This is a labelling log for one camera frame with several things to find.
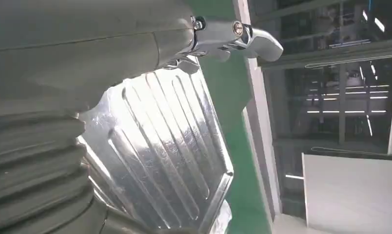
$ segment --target fluorescent light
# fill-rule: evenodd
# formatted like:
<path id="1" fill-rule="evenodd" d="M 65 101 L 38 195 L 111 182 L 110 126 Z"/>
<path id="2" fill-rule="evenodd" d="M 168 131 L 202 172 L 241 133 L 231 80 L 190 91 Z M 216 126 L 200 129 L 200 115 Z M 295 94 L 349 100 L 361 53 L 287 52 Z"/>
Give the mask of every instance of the fluorescent light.
<path id="1" fill-rule="evenodd" d="M 324 98 L 324 101 L 334 101 L 338 100 L 336 98 Z"/>
<path id="2" fill-rule="evenodd" d="M 346 94 L 366 94 L 367 92 L 346 92 Z M 388 93 L 388 91 L 371 91 L 370 94 L 382 94 Z"/>
<path id="3" fill-rule="evenodd" d="M 374 23 L 377 24 L 377 26 L 380 28 L 380 30 L 382 32 L 384 32 L 386 30 L 386 27 L 383 25 L 383 23 L 379 19 L 375 18 Z"/>
<path id="4" fill-rule="evenodd" d="M 370 135 L 372 136 L 371 122 L 370 118 L 367 116 L 368 127 L 370 128 Z"/>
<path id="5" fill-rule="evenodd" d="M 362 89 L 364 86 L 346 87 L 346 89 Z"/>
<path id="6" fill-rule="evenodd" d="M 361 78 L 362 78 L 362 79 L 365 79 L 365 78 L 364 78 L 364 74 L 363 74 L 363 69 L 362 69 L 361 67 L 360 67 L 360 73 L 361 73 Z"/>
<path id="7" fill-rule="evenodd" d="M 366 94 L 367 92 L 347 92 L 345 94 Z"/>
<path id="8" fill-rule="evenodd" d="M 292 178 L 292 179 L 304 179 L 304 177 L 300 176 L 295 176 L 295 175 L 285 175 L 286 178 Z"/>
<path id="9" fill-rule="evenodd" d="M 365 13 L 365 11 L 363 11 L 363 17 L 364 17 L 365 20 L 368 20 L 368 16 L 367 16 L 367 14 Z"/>

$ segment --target screw head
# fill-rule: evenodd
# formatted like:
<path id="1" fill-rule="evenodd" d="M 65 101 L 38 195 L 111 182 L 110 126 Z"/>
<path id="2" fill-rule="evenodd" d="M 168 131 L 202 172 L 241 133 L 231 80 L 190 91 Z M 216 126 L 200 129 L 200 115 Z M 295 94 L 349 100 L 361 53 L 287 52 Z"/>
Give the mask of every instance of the screw head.
<path id="1" fill-rule="evenodd" d="M 240 37 L 243 34 L 243 24 L 239 21 L 235 21 L 233 23 L 233 31 L 234 31 L 235 35 Z"/>
<path id="2" fill-rule="evenodd" d="M 202 30 L 203 29 L 203 22 L 196 20 L 193 27 L 195 30 Z"/>

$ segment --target ceiling light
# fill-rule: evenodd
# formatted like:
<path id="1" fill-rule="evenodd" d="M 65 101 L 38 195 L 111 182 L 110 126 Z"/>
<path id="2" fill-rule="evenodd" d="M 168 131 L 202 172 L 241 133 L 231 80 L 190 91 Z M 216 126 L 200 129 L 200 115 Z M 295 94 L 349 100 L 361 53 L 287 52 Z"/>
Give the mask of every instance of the ceiling light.
<path id="1" fill-rule="evenodd" d="M 370 128 L 370 135 L 372 136 L 371 122 L 370 118 L 367 116 L 368 127 Z"/>
<path id="2" fill-rule="evenodd" d="M 363 69 L 360 67 L 361 78 L 364 79 Z"/>
<path id="3" fill-rule="evenodd" d="M 295 176 L 295 175 L 285 175 L 286 178 L 292 178 L 292 179 L 304 179 L 304 177 L 300 176 Z"/>
<path id="4" fill-rule="evenodd" d="M 363 17 L 364 17 L 365 20 L 368 20 L 368 16 L 367 16 L 367 14 L 365 13 L 365 11 L 363 11 Z"/>
<path id="5" fill-rule="evenodd" d="M 371 70 L 372 70 L 372 73 L 375 75 L 375 67 L 374 67 L 374 65 L 371 65 Z"/>
<path id="6" fill-rule="evenodd" d="M 379 19 L 375 18 L 374 23 L 377 24 L 377 26 L 380 28 L 380 30 L 382 32 L 384 32 L 386 30 L 386 27 L 383 25 L 383 23 Z"/>

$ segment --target glass pane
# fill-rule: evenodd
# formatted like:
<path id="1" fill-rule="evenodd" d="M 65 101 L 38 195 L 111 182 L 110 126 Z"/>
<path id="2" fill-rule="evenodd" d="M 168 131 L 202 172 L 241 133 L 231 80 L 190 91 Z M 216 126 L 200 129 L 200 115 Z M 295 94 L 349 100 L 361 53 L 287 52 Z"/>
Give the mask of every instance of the glass pane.
<path id="1" fill-rule="evenodd" d="M 279 0 L 278 7 L 306 1 Z M 357 46 L 392 39 L 392 1 L 348 0 L 272 20 L 266 14 L 255 26 L 270 31 L 284 47 L 284 54 Z"/>
<path id="2" fill-rule="evenodd" d="M 346 140 L 387 144 L 392 119 L 392 58 L 346 66 Z"/>
<path id="3" fill-rule="evenodd" d="M 338 141 L 339 92 L 336 67 L 291 69 L 270 77 L 274 131 L 278 137 Z"/>

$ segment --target reflective metal surface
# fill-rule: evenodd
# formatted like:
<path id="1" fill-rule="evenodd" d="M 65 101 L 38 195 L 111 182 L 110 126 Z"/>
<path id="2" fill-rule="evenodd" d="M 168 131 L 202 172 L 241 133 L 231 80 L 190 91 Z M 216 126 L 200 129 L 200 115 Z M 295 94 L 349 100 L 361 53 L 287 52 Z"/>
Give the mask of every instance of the reflective metal surface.
<path id="1" fill-rule="evenodd" d="M 200 70 L 127 79 L 79 118 L 103 200 L 154 230 L 209 231 L 233 168 Z"/>

